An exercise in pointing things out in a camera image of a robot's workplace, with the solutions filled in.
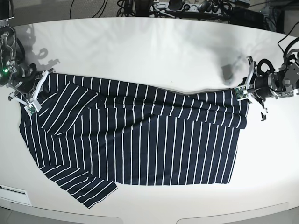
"white table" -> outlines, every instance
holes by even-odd
[[[22,26],[17,33],[27,61],[39,69],[53,66],[59,73],[150,84],[188,94],[228,88],[221,70],[227,64],[234,65],[235,76],[229,87],[238,85],[249,71],[246,56],[257,62],[267,58],[276,69],[283,62],[277,46],[283,35],[202,21],[82,19]],[[293,39],[288,37],[282,46]],[[264,122],[254,106],[249,108],[230,184],[118,184],[116,192],[88,210],[38,170],[19,134],[20,108],[7,100],[9,92],[0,89],[0,184],[27,190],[34,207],[120,217],[126,224],[173,224],[182,218],[285,202],[289,209],[299,206],[299,98],[267,100],[269,115]]]

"fabric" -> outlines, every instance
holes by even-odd
[[[133,185],[229,183],[247,101],[231,90],[190,96],[52,73],[20,132],[38,167],[91,208]]]

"striped shirt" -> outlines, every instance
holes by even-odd
[[[190,96],[52,73],[20,132],[38,167],[91,208],[133,185],[229,183],[247,101],[231,90]]]

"navy blue shirt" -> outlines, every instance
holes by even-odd
[[[41,171],[91,208],[133,185],[229,183],[248,101],[52,73],[20,132]]]

